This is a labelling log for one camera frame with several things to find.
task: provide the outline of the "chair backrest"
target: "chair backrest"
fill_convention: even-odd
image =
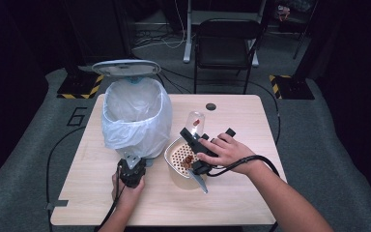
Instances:
[[[254,20],[212,18],[199,25],[197,36],[252,40],[258,38],[261,32],[260,24]]]

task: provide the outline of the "white trash bag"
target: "white trash bag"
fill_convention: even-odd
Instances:
[[[105,146],[115,149],[122,159],[155,158],[170,138],[172,118],[170,98],[158,81],[149,77],[137,83],[118,80],[105,93],[102,114]]]

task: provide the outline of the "handheld controller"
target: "handheld controller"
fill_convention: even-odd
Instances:
[[[232,129],[228,129],[225,133],[232,137],[234,137],[234,135],[236,134]],[[198,135],[197,133],[192,136],[192,134],[186,128],[183,128],[182,131],[180,131],[180,135],[185,139],[187,145],[191,148],[194,154],[201,152],[207,154],[210,157],[218,157],[216,153],[210,151],[208,148],[204,147],[200,142],[198,142],[200,135]],[[207,140],[209,139],[209,137],[205,133],[201,137]],[[209,173],[213,169],[212,165],[201,160],[194,162],[191,166],[193,169],[193,173],[196,175]]]
[[[132,169],[128,167],[125,159],[120,159],[118,165],[122,166],[120,179],[129,188],[136,188],[140,183],[140,179],[146,174],[146,160],[141,159]]]

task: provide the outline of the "hand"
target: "hand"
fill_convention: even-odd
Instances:
[[[217,158],[210,157],[204,153],[197,154],[198,159],[212,165],[228,166],[239,159],[255,155],[251,149],[226,133],[221,133],[213,142],[203,138],[200,138],[198,141],[209,150],[218,154]],[[249,169],[248,163],[243,163],[232,170],[247,175]]]
[[[117,190],[117,181],[119,181],[119,190]],[[113,182],[113,190],[111,194],[112,194],[113,200],[115,199],[116,194],[120,194],[120,192],[122,193],[120,195],[117,208],[130,208],[132,210],[132,208],[135,207],[138,199],[140,198],[143,188],[145,187],[144,176],[141,177],[140,183],[138,184],[136,188],[125,187],[125,184],[122,182],[120,178],[119,180],[117,180],[116,174],[112,176],[112,182]]]

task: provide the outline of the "table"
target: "table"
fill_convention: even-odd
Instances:
[[[180,137],[189,111],[206,116],[204,132],[214,137],[228,128],[235,138],[259,155],[269,158],[281,178],[286,177],[271,135],[270,126],[259,97],[254,95],[169,95],[173,105],[173,126],[167,147]],[[104,95],[93,108],[86,130],[76,151],[59,200],[66,207],[56,207],[54,225],[99,225],[111,204],[111,176],[119,156],[104,147],[101,112]],[[206,109],[214,103],[216,110]],[[274,217],[258,190],[247,177],[227,172],[208,177],[209,193],[200,188],[184,190],[169,176],[164,151],[147,168],[146,187],[128,225],[189,226],[272,224]]]
[[[191,0],[188,0],[187,6],[187,17],[186,17],[186,41],[185,41],[185,55],[183,58],[184,63],[189,63],[191,57],[191,24],[199,25],[204,20],[210,18],[236,18],[236,19],[254,19],[261,22],[263,11],[267,0],[261,0],[261,7],[258,13],[229,13],[229,12],[205,12],[205,11],[193,11],[191,7]],[[250,46],[255,43],[255,40],[250,42]],[[258,67],[257,53],[254,53],[254,59],[252,60],[252,67]]]

